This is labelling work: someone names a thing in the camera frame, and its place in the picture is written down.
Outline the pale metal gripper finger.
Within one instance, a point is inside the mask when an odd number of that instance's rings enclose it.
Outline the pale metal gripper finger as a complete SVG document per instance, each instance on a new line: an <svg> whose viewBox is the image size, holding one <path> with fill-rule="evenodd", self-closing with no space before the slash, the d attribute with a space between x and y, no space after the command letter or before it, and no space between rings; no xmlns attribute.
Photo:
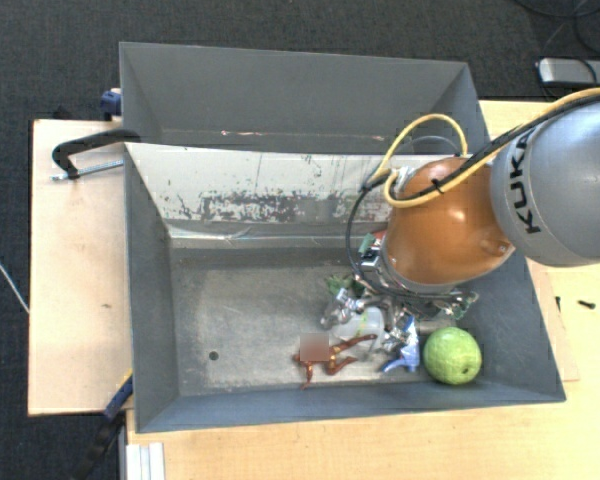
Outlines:
<svg viewBox="0 0 600 480"><path fill-rule="evenodd" d="M323 328L331 329L336 325L349 323L355 315L364 311L362 301L349 294L346 288L341 288L324 309L320 323Z"/></svg>

